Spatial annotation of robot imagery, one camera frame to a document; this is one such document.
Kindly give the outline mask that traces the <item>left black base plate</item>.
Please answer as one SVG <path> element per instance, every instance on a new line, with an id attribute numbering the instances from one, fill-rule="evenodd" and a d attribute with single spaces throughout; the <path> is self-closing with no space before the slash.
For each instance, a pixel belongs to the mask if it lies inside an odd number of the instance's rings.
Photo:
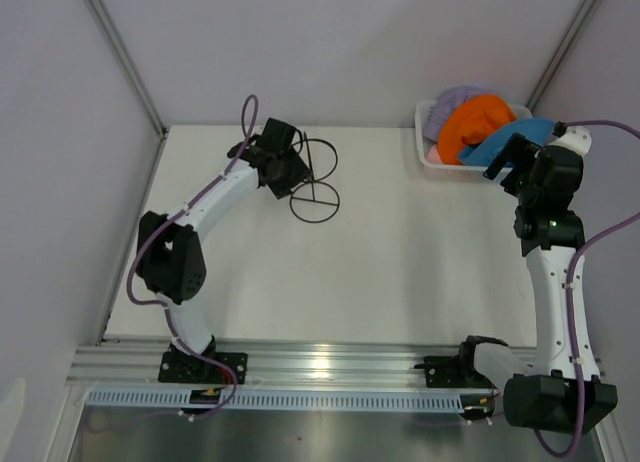
<path id="1" fill-rule="evenodd" d="M 248 366 L 248 355 L 241 352 L 213 352 L 205 357 L 225 365 L 229 371 L 218 365 L 200 360 L 170 346 L 161 359 L 158 381 L 172 384 L 213 384 L 231 385 L 232 372 L 239 385 L 245 383 Z"/>

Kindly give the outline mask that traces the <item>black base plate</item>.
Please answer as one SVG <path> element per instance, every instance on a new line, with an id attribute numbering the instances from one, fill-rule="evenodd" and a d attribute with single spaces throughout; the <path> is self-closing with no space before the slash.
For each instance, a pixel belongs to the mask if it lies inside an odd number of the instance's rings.
<path id="1" fill-rule="evenodd" d="M 414 366 L 424 373 L 428 388 L 491 389 L 493 384 L 469 362 L 456 356 L 427 356 Z"/>
<path id="2" fill-rule="evenodd" d="M 245 383 L 248 366 L 248 355 L 241 352 L 213 352 L 205 357 L 225 365 L 229 371 L 218 365 L 200 360 L 170 346 L 161 359 L 158 381 L 172 384 L 213 384 L 231 385 L 232 372 L 239 385 Z"/>

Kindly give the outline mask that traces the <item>purple bucket hat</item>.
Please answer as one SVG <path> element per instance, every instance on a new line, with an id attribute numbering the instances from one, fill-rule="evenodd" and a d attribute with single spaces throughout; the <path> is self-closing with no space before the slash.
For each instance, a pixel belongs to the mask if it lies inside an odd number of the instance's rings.
<path id="1" fill-rule="evenodd" d="M 444 124 L 459 106 L 474 97 L 487 94 L 489 94 L 488 90 L 469 85 L 445 90 L 438 96 L 429 111 L 422 130 L 423 136 L 431 141 L 437 141 Z"/>

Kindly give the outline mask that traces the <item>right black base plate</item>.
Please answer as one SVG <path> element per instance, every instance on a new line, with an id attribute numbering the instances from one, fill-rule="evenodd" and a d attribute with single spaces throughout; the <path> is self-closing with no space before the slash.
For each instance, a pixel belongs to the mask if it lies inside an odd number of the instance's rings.
<path id="1" fill-rule="evenodd" d="M 428 388 L 491 389 L 493 384 L 469 362 L 456 356 L 427 356 L 414 366 L 424 373 Z"/>

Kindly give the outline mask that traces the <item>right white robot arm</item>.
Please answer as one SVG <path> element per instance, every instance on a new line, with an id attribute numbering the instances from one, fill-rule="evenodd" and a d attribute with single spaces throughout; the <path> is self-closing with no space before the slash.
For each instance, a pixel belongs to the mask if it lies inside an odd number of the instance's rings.
<path id="1" fill-rule="evenodd" d="M 470 336 L 455 370 L 466 385 L 487 379 L 498 389 L 515 427 L 583 435 L 618 402 L 591 351 L 582 286 L 587 244 L 570 208 L 591 144 L 581 126 L 555 130 L 545 145 L 514 134 L 483 173 L 517 200 L 514 232 L 534 293 L 535 360 L 525 364 L 500 339 Z"/>

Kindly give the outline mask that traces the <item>blue bucket hat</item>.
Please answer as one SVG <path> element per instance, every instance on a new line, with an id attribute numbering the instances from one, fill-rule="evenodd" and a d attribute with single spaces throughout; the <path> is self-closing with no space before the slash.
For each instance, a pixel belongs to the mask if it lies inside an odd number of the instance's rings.
<path id="1" fill-rule="evenodd" d="M 550 138 L 554 124 L 548 118 L 518 119 L 501 127 L 479 145 L 462 149 L 458 161 L 464 166 L 488 167 L 513 135 L 519 134 L 537 145 L 543 145 Z"/>

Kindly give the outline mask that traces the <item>white plastic basket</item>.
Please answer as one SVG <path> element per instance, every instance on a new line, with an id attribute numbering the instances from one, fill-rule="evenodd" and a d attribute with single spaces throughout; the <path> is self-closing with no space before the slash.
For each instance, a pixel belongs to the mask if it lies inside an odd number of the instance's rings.
<path id="1" fill-rule="evenodd" d="M 414 113 L 415 147 L 417 159 L 423 167 L 426 177 L 434 181 L 451 181 L 460 183 L 484 184 L 500 182 L 509 172 L 502 169 L 492 181 L 483 176 L 485 167 L 436 164 L 427 160 L 427 156 L 435 142 L 424 136 L 423 129 L 429 120 L 431 111 L 436 105 L 435 100 L 424 100 L 416 104 Z"/>

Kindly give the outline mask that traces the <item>aluminium mounting rail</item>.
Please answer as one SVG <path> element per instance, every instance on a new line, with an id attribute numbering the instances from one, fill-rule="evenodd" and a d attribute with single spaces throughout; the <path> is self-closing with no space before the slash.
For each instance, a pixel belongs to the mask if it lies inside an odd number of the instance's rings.
<path id="1" fill-rule="evenodd" d="M 157 386 L 169 342 L 164 339 L 108 339 L 79 348 L 69 385 Z M 414 366 L 426 356 L 454 356 L 456 345 L 216 341 L 216 353 L 248 355 L 246 389 L 399 390 L 426 388 Z"/>

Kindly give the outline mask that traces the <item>orange bucket hat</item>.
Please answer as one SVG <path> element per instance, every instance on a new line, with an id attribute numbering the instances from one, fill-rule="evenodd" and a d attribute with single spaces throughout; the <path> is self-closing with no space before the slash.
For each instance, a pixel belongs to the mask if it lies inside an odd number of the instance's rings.
<path id="1" fill-rule="evenodd" d="M 470 98 L 451 114 L 437 139 L 440 159 L 445 165 L 461 165 L 460 152 L 482 144 L 501 127 L 517 120 L 510 106 L 493 94 Z"/>

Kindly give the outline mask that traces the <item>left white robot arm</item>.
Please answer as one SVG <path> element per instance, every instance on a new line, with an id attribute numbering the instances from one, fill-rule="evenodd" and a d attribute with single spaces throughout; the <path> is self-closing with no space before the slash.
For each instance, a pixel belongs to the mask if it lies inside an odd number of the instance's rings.
<path id="1" fill-rule="evenodd" d="M 215 224 L 244 197 L 267 187 L 282 199 L 310 179 L 295 143 L 296 127 L 270 118 L 259 134 L 246 134 L 227 154 L 227 165 L 173 212 L 146 212 L 138 226 L 136 256 L 128 278 L 139 277 L 153 293 L 172 335 L 158 379 L 164 383 L 235 385 L 235 371 L 216 357 L 216 342 L 196 296 L 206 263 L 202 243 Z"/>

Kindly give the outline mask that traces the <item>pink bucket hat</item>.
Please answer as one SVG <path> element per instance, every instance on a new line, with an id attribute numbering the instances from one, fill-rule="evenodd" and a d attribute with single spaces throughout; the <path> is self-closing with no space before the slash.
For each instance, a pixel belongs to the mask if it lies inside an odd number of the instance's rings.
<path id="1" fill-rule="evenodd" d="M 434 165 L 442 165 L 443 161 L 442 158 L 440 156 L 439 150 L 438 150 L 438 146 L 436 144 L 433 144 L 431 146 L 431 148 L 429 149 L 427 155 L 426 155 L 426 161 L 429 164 L 434 164 Z"/>

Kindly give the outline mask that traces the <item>black wire hat stand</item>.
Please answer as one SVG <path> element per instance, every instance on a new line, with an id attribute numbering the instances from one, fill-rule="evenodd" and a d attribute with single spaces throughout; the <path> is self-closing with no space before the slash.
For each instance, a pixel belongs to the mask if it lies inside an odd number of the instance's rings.
<path id="1" fill-rule="evenodd" d="M 289 210 L 299 221 L 319 225 L 333 219 L 341 207 L 339 191 L 330 179 L 339 167 L 339 153 L 335 145 L 323 138 L 309 136 L 306 131 L 298 131 L 298 140 L 292 147 L 309 169 L 309 174 L 288 196 Z M 314 161 L 314 151 L 319 149 L 329 156 L 330 164 L 318 169 Z"/>

